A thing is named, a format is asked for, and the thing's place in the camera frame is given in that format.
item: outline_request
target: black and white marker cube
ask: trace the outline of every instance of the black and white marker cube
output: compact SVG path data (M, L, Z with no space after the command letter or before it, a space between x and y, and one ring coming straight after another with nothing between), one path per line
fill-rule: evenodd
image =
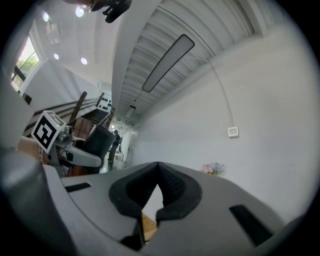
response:
M43 111L33 130L32 137L47 154L50 152L55 139L66 123L53 111Z

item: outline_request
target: window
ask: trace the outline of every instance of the window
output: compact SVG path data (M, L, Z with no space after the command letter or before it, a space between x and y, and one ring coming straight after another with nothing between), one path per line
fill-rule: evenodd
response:
M11 85L16 91L20 89L26 77L39 61L40 59L29 37L11 76Z

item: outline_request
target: rectangular ceiling lamp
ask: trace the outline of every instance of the rectangular ceiling lamp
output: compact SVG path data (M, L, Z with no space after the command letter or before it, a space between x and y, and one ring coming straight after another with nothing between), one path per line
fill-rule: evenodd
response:
M188 36L182 34L160 59L142 89L150 93L165 74L194 46L195 43Z
M136 110L135 106L130 106L128 111L126 112L125 117L130 118L132 116L132 114L135 112L135 110Z

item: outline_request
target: black cylinder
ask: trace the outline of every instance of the black cylinder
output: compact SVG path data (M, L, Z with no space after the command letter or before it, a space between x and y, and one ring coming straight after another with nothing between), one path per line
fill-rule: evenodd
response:
M83 150L100 157L103 162L116 136L100 125L94 125L88 137L86 138Z

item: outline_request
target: black slot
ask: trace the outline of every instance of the black slot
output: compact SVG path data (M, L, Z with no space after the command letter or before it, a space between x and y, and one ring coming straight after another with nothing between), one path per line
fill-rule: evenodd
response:
M255 246L259 246L273 236L244 205L232 206L229 210Z
M83 190L86 188L91 187L91 185L87 182L85 183L80 183L80 184L76 184L76 185L71 185L71 186L65 186L65 190L70 193L70 192L74 192L74 191L78 191L78 190Z

